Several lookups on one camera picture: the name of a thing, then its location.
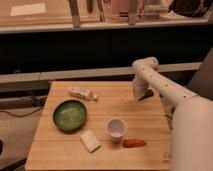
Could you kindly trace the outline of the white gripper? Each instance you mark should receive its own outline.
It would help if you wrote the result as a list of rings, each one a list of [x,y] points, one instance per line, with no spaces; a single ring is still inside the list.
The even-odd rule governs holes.
[[[133,97],[136,101],[140,101],[148,90],[148,83],[143,79],[135,77],[133,79]]]

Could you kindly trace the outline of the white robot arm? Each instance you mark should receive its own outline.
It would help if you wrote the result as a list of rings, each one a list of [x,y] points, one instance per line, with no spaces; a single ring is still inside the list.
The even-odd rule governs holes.
[[[158,73],[155,57],[133,62],[134,98],[153,86],[174,106],[170,171],[213,171],[213,101]]]

